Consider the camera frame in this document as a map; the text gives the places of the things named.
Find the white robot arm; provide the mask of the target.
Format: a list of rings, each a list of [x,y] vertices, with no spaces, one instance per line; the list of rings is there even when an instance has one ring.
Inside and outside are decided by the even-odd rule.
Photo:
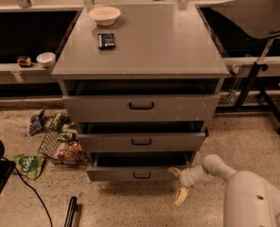
[[[226,182],[223,227],[280,227],[280,189],[251,171],[236,171],[216,154],[206,155],[201,164],[186,169],[171,167],[180,183],[176,205],[186,199],[189,189],[216,178]]]

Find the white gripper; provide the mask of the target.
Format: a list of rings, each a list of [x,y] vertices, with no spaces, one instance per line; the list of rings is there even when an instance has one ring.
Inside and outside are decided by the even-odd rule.
[[[192,168],[180,170],[177,167],[170,167],[167,171],[174,174],[176,177],[179,176],[180,184],[183,186],[177,189],[177,197],[174,201],[176,206],[180,206],[188,196],[189,190],[187,188],[197,186],[194,178],[194,171]]]

